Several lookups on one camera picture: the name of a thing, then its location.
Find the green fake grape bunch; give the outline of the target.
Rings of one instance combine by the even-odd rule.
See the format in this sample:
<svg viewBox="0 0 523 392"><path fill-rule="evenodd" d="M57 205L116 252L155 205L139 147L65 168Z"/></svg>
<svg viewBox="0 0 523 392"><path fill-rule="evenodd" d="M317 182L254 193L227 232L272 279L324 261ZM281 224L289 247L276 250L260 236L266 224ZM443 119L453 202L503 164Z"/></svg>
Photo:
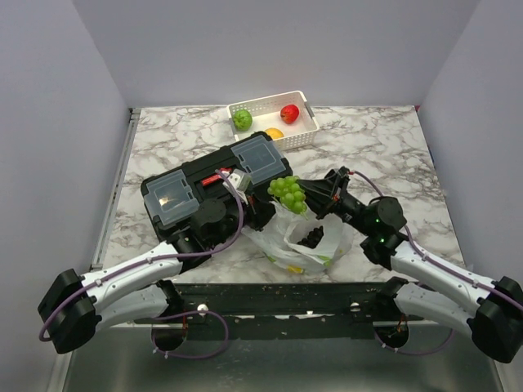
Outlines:
<svg viewBox="0 0 523 392"><path fill-rule="evenodd" d="M290 212L304 216L306 214L306 195L298 183L297 176L274 179L267 188L267 193Z"/></svg>

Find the white lemon print plastic bag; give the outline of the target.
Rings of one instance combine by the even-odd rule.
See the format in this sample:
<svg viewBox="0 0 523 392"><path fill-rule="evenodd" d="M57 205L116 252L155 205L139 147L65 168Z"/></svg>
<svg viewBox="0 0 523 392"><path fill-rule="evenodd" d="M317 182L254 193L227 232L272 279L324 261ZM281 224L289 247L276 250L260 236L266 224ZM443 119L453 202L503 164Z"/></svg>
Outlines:
<svg viewBox="0 0 523 392"><path fill-rule="evenodd" d="M278 203L274 207L263 229L242 229L272 264L296 274L318 274L351 250L354 230L334 214L318 220L311 211L298 215Z"/></svg>

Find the yellow fake lemon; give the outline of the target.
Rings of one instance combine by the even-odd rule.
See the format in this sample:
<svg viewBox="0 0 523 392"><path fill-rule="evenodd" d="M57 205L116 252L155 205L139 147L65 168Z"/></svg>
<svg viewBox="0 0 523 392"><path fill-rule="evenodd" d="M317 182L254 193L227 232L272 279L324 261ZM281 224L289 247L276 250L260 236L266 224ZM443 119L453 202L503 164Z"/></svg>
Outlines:
<svg viewBox="0 0 523 392"><path fill-rule="evenodd" d="M270 127L265 130L265 133L272 139L272 140L278 140L284 137L284 133L275 127Z"/></svg>

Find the green fake guava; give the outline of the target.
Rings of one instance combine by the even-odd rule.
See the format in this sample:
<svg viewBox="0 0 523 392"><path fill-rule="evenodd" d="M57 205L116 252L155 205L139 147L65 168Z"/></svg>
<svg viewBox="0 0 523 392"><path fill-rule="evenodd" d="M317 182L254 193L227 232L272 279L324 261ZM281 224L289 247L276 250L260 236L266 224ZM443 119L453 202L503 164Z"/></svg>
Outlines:
<svg viewBox="0 0 523 392"><path fill-rule="evenodd" d="M236 111L232 119L233 124L238 131L248 131L253 124L253 117L246 109Z"/></svg>

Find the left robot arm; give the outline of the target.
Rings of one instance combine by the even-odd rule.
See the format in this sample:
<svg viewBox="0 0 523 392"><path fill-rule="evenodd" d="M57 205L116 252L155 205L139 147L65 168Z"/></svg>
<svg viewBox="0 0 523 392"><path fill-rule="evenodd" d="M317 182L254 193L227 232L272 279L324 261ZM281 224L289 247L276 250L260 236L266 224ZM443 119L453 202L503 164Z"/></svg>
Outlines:
<svg viewBox="0 0 523 392"><path fill-rule="evenodd" d="M243 227L263 229L274 215L271 203L252 195L209 198L152 250L108 269L60 273L38 305L43 322L38 339L66 354L106 327L184 318L187 306L171 277L230 247Z"/></svg>

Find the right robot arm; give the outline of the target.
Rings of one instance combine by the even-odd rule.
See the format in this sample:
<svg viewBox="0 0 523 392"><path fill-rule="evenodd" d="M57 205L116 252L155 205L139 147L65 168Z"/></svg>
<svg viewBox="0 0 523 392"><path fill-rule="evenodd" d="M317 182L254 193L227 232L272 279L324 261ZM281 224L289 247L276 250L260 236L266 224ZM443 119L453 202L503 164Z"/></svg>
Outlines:
<svg viewBox="0 0 523 392"><path fill-rule="evenodd" d="M306 205L319 217L329 214L360 234L367 259L416 279L377 298L387 320L400 314L435 321L468 336L485 355L510 363L522 347L522 287L458 267L420 247L407 226L397 198L379 194L362 203L348 191L353 171L330 171L320 180L300 180Z"/></svg>

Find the dark purple fake grapes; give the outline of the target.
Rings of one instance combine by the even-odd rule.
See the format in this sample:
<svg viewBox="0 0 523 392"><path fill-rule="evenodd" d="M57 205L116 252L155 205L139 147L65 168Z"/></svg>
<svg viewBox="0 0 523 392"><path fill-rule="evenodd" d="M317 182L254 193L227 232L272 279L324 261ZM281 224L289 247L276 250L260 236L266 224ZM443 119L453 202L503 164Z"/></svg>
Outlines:
<svg viewBox="0 0 523 392"><path fill-rule="evenodd" d="M324 227L319 226L311 230L306 237L297 242L298 245L315 249L324 237Z"/></svg>

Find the red fake apple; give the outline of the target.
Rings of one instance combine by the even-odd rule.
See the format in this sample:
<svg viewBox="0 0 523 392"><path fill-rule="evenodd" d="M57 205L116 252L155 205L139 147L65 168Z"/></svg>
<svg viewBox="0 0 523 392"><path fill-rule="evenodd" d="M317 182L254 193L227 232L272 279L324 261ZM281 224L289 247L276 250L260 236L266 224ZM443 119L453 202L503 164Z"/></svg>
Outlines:
<svg viewBox="0 0 523 392"><path fill-rule="evenodd" d="M284 123L292 124L300 116L300 109L296 105L285 105L280 110L279 116Z"/></svg>

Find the black plastic toolbox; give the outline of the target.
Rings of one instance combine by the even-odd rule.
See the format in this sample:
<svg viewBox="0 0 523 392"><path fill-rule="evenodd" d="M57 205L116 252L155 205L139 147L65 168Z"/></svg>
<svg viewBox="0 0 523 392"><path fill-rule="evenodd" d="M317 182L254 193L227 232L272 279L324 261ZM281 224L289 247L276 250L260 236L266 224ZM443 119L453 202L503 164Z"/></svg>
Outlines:
<svg viewBox="0 0 523 392"><path fill-rule="evenodd" d="M271 201L267 193L270 182L293 173L273 140L259 131L202 158L147 178L141 184L141 194L159 241L173 245L180 253L210 250L205 249L191 233L190 218L203 200L232 195L223 186L217 171L236 168L251 176L247 197L256 196L265 203ZM240 227L244 213L241 204L237 206Z"/></svg>

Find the white perforated plastic basket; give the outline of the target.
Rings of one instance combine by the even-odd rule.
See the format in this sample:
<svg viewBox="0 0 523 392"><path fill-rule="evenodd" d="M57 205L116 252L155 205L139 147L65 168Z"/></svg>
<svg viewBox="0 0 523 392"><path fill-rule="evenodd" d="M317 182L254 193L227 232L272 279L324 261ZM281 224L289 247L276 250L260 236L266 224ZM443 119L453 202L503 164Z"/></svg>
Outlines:
<svg viewBox="0 0 523 392"><path fill-rule="evenodd" d="M280 117L280 110L287 105L296 105L299 111L297 119L290 124ZM253 118L247 131L240 131L233 120L235 113L242 109L247 110ZM277 128L283 133L281 138L275 140L281 151L313 144L320 130L306 96L299 90L233 103L226 106L226 112L236 141L246 139L256 131Z"/></svg>

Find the black mounting rail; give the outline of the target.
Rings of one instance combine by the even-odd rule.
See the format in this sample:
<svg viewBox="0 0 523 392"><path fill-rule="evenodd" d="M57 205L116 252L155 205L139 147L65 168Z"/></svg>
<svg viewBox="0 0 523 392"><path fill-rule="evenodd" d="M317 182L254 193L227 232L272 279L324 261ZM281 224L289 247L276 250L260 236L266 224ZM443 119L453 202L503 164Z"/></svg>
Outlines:
<svg viewBox="0 0 523 392"><path fill-rule="evenodd" d="M164 283L169 307L151 336L162 347L194 341L372 339L404 320L389 283Z"/></svg>

